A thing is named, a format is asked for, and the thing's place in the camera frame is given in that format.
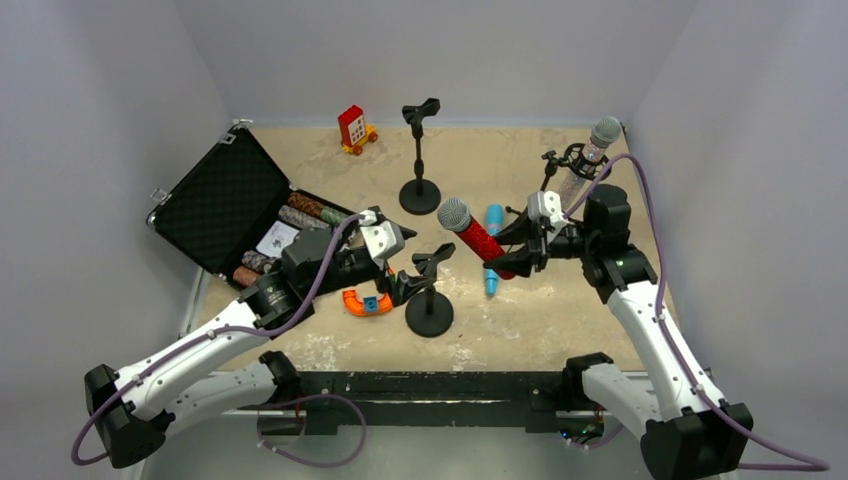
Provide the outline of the red glitter microphone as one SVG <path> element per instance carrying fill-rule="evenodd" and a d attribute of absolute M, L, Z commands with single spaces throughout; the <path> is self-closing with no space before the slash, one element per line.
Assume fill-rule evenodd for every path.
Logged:
<path fill-rule="evenodd" d="M 473 217 L 468 204 L 459 198 L 448 198 L 437 210 L 440 225 L 456 234 L 484 263 L 506 254 L 483 226 Z"/>

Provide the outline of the black tripod shock-mount stand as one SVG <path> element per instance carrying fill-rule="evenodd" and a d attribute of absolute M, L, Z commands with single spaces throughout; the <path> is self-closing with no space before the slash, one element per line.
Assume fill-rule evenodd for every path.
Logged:
<path fill-rule="evenodd" d="M 587 141 L 569 145 L 560 157 L 556 156 L 554 150 L 546 152 L 542 155 L 546 166 L 540 190 L 547 190 L 550 180 L 559 170 L 564 170 L 566 177 L 558 189 L 560 197 L 566 201 L 564 209 L 567 210 L 581 192 L 583 185 L 594 180 L 609 162 L 605 151 L 605 148 Z"/>

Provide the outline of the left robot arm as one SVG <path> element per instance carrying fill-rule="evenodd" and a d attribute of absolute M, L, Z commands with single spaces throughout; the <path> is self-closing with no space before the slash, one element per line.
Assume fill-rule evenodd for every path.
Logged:
<path fill-rule="evenodd" d="M 376 207 L 331 229 L 303 230 L 268 272 L 201 329 L 130 365 L 91 369 L 84 377 L 89 414 L 84 428 L 97 433 L 103 458 L 116 469 L 126 468 L 208 417 L 295 401 L 299 376 L 279 352 L 227 375 L 218 368 L 291 330 L 313 313 L 319 296 L 372 281 L 399 306 L 430 287 L 439 263 L 450 258 L 454 247 L 415 254 L 414 275 L 391 270 L 389 259 L 412 235 Z"/>

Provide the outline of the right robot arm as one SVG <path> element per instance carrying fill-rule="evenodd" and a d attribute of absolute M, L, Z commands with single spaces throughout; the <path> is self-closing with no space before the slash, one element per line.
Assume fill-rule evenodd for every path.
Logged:
<path fill-rule="evenodd" d="M 536 192 L 519 218 L 496 234 L 515 251 L 492 266 L 517 276 L 541 271 L 550 259 L 578 259 L 584 278 L 630 338 L 651 382 L 641 387 L 602 355 L 575 357 L 564 390 L 609 411 L 639 442 L 654 479 L 735 479 L 750 429 L 742 403 L 729 403 L 683 341 L 659 291 L 647 256 L 630 240 L 626 192 L 596 187 L 579 221 L 567 219 L 558 193 Z"/>

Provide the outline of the silver glitter microphone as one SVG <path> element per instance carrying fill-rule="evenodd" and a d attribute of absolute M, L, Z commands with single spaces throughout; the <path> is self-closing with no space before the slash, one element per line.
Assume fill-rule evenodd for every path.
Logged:
<path fill-rule="evenodd" d="M 598 120 L 592 127 L 589 139 L 583 144 L 572 144 L 564 152 L 561 167 L 565 176 L 557 193 L 564 211 L 570 209 L 587 182 L 594 180 L 605 164 L 605 153 L 622 133 L 620 121 L 613 116 Z"/>

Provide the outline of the blue toy microphone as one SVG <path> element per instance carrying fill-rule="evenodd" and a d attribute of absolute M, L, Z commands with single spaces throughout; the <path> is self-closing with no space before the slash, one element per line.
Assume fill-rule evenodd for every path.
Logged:
<path fill-rule="evenodd" d="M 485 218 L 485 228 L 487 232 L 494 236 L 504 225 L 504 208 L 500 204 L 490 204 L 487 207 Z M 484 270 L 485 294 L 488 298 L 493 298 L 498 289 L 499 275 L 492 269 Z"/>

